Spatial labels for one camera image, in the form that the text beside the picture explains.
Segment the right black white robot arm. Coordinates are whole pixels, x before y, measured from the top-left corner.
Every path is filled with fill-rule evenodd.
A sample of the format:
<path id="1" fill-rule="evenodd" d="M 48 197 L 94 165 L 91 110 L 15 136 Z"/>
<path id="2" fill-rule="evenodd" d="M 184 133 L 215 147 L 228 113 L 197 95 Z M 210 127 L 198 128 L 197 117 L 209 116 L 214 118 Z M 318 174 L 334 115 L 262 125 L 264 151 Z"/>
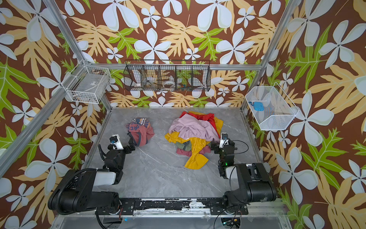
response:
<path id="1" fill-rule="evenodd" d="M 237 148 L 234 143 L 211 145 L 211 150 L 219 155 L 218 171 L 220 177 L 229 180 L 229 190 L 219 204 L 224 211 L 244 213 L 247 205 L 255 202 L 272 202 L 277 199 L 277 192 L 264 164 L 235 164 Z"/>

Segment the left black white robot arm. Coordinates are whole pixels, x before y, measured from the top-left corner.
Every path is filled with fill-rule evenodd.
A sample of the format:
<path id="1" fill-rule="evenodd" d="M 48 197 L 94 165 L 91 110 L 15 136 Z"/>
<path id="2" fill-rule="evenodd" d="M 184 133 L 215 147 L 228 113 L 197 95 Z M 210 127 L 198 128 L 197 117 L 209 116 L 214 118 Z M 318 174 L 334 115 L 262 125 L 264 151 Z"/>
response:
<path id="1" fill-rule="evenodd" d="M 48 200 L 48 208 L 60 215 L 96 210 L 97 213 L 117 214 L 122 204 L 117 192 L 93 191 L 98 186 L 120 183 L 124 174 L 126 155 L 135 151 L 135 141 L 128 134 L 128 145 L 123 146 L 118 135 L 110 137 L 108 152 L 98 150 L 104 163 L 101 169 L 72 169 L 66 173 Z"/>

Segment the maroon printed t-shirt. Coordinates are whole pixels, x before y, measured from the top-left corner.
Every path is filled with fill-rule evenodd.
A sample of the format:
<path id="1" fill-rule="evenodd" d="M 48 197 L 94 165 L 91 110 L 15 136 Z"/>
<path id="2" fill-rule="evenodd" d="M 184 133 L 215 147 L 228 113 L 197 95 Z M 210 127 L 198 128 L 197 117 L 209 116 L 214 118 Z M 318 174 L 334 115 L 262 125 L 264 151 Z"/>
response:
<path id="1" fill-rule="evenodd" d="M 153 127 L 147 118 L 138 117 L 133 119 L 126 125 L 126 129 L 137 147 L 145 146 L 154 136 Z"/>

